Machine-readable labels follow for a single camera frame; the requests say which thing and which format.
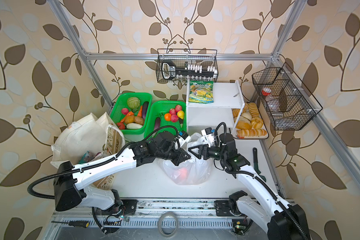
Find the cream canvas tote bag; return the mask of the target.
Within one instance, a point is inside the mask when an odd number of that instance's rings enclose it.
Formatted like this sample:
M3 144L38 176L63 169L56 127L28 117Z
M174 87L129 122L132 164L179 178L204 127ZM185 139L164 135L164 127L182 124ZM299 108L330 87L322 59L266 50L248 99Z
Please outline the cream canvas tote bag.
M116 154L126 144L125 136L107 113L100 118L89 114L63 130L52 145L51 165L58 168L64 162L76 165L86 154L94 160Z

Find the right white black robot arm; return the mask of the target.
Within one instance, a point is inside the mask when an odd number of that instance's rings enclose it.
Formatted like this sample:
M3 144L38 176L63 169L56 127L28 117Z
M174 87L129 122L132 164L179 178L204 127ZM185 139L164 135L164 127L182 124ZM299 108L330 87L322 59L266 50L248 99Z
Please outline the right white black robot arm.
M230 195L232 215L245 215L267 233L270 240L309 240L308 221L299 205L291 205L260 177L250 162L240 154L235 138L227 130L222 134L204 129L202 144L190 144L187 150L201 160L217 160L225 173L242 183L248 192Z

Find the white plastic grocery bag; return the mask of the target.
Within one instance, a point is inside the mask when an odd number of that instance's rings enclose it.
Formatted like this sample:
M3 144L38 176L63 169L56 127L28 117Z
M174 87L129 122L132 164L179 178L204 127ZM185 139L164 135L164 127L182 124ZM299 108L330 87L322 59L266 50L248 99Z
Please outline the white plastic grocery bag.
M158 160L158 165L177 185L199 185L206 182L211 174L212 160L197 159L189 152L188 154L191 158L178 166L168 160Z

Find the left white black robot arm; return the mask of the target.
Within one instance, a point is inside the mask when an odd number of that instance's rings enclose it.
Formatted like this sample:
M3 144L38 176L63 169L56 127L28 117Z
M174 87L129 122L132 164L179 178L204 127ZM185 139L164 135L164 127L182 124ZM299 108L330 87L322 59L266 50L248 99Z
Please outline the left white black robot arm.
M55 201L55 210L64 212L77 206L109 210L122 205L116 190L101 190L92 184L115 173L151 164L156 159L174 165L191 156L182 147L191 140L185 131L167 131L160 127L139 142L130 142L111 156L86 164L64 162L56 174L43 177L28 186L28 193L37 198Z

